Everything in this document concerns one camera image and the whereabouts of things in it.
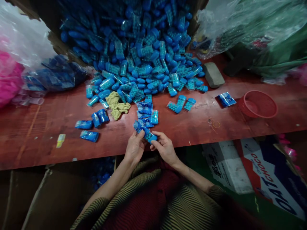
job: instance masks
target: crumpled cloth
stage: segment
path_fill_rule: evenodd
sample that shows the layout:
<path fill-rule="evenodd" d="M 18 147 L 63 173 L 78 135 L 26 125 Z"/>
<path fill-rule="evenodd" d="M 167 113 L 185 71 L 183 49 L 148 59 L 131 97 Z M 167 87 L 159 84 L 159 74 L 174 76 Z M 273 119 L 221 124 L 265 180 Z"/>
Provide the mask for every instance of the crumpled cloth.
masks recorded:
<path fill-rule="evenodd" d="M 114 120 L 118 120 L 121 116 L 122 112 L 128 113 L 131 105 L 127 103 L 119 103 L 120 97 L 117 92 L 111 92 L 108 97 L 106 97 L 106 101 L 109 104 L 109 108 L 112 109 L 112 117 Z"/>

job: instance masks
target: floor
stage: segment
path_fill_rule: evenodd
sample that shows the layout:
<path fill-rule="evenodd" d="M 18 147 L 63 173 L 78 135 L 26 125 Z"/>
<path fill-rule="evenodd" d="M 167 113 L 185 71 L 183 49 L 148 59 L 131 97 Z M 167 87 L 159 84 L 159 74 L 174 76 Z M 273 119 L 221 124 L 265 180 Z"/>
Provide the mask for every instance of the floor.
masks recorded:
<path fill-rule="evenodd" d="M 201 145 L 187 146 L 180 148 L 186 152 L 186 164 L 206 177 L 213 183 L 222 187 L 233 199 L 240 203 L 249 213 L 256 216 L 269 229 L 304 229 L 304 222 L 295 216 L 281 210 L 266 200 L 255 197 L 254 194 L 238 195 L 224 187 L 217 180 L 213 179 L 212 173 L 207 165 L 205 157 L 201 154 Z"/>

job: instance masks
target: red plastic basket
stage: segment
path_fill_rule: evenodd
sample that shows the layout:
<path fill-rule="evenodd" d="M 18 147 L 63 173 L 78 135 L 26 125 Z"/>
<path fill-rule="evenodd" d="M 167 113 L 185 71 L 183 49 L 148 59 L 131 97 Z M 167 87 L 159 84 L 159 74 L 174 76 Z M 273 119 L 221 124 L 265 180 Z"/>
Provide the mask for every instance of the red plastic basket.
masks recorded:
<path fill-rule="evenodd" d="M 239 100 L 238 106 L 242 113 L 252 118 L 272 118 L 278 112 L 275 101 L 269 95 L 257 90 L 246 92 Z"/>

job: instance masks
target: wooden table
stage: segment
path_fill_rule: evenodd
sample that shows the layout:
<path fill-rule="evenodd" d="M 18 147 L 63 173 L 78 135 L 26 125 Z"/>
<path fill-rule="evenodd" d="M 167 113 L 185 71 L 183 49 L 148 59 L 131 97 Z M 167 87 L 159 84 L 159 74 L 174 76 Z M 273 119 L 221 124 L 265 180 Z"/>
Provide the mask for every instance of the wooden table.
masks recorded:
<path fill-rule="evenodd" d="M 221 72 L 228 63 L 224 55 L 206 62 L 209 61 L 215 62 Z M 196 100 L 190 112 L 175 114 L 166 108 L 169 101 L 177 101 L 178 95 L 171 98 L 166 92 L 153 96 L 154 109 L 159 110 L 159 124 L 152 130 L 164 132 L 174 147 L 180 147 L 307 129 L 307 88 L 297 80 L 289 79 L 284 86 L 267 85 L 247 71 L 234 78 L 226 75 L 224 78 L 226 83 L 218 89 L 206 93 L 184 89 L 179 93 Z M 272 119 L 249 119 L 236 105 L 221 108 L 215 98 L 228 91 L 238 99 L 249 90 L 268 93 L 278 104 L 278 115 Z M 136 105 L 118 121 L 108 111 L 111 121 L 98 130 L 93 129 L 100 137 L 97 143 L 92 143 L 80 139 L 81 130 L 74 128 L 77 120 L 91 119 L 91 114 L 102 108 L 100 104 L 89 108 L 87 102 L 82 84 L 69 92 L 50 94 L 41 106 L 2 109 L 0 170 L 124 154 L 137 119 Z M 216 127 L 220 123 L 220 127 L 210 127 L 208 119 L 215 121 Z M 66 134 L 66 138 L 62 147 L 56 148 L 59 134 Z"/>

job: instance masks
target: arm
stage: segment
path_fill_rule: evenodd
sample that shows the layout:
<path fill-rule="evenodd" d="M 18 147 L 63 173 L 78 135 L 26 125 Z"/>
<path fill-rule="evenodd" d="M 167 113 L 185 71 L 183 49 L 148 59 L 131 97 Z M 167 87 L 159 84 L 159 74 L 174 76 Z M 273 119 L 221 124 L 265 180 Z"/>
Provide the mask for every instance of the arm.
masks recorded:
<path fill-rule="evenodd" d="M 146 141 L 143 139 L 144 131 L 138 135 L 136 132 L 128 140 L 126 154 L 118 168 L 112 174 L 110 179 L 107 180 L 88 200 L 85 204 L 80 215 L 90 206 L 90 204 L 97 198 L 104 197 L 111 200 L 116 193 L 127 183 L 133 170 L 139 163 L 145 148 Z"/>
<path fill-rule="evenodd" d="M 210 188 L 214 185 L 208 179 L 204 178 L 184 163 L 182 163 L 176 155 L 172 141 L 164 134 L 153 131 L 158 136 L 158 141 L 151 141 L 150 149 L 157 149 L 162 159 L 172 168 L 178 171 L 182 176 L 187 178 L 192 184 L 201 189 L 205 193 L 209 193 Z"/>
<path fill-rule="evenodd" d="M 186 166 L 179 159 L 178 162 L 172 165 L 172 167 L 178 171 L 182 176 L 187 178 L 193 185 L 198 187 L 205 193 L 209 193 L 210 188 L 214 185 L 211 181 L 204 178 L 199 173 L 195 172 L 193 169 Z"/>

